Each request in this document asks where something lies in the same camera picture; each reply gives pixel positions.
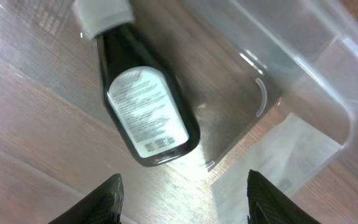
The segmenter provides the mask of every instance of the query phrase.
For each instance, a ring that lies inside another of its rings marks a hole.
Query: transparent plastic bin
[[[340,1],[187,0],[342,149],[293,196],[323,223],[358,223],[358,22]]]

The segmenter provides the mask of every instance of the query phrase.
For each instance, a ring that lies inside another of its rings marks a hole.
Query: label
[[[112,82],[108,97],[140,157],[189,139],[162,72],[146,66],[128,69]]]

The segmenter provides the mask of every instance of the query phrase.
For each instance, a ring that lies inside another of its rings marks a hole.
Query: wooden surface
[[[260,75],[222,34],[181,1],[134,1],[136,25],[181,78],[203,129],[205,161],[220,159],[248,131],[204,180],[169,165],[141,167],[102,106],[96,54],[80,38],[70,3],[0,0],[0,221],[46,223],[121,173],[128,217],[216,223],[210,184],[293,107],[282,102],[256,123]],[[358,223],[355,144],[295,198],[322,222]]]

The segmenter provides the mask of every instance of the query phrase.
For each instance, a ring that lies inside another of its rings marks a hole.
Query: bottle
[[[200,140],[198,123],[172,71],[132,25],[128,2],[86,2],[74,9],[96,40],[103,103],[134,159],[157,166],[192,151]]]

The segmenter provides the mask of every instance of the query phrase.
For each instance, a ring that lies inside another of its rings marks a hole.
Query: bottle cap
[[[134,20],[128,0],[76,0],[73,10],[89,39]]]

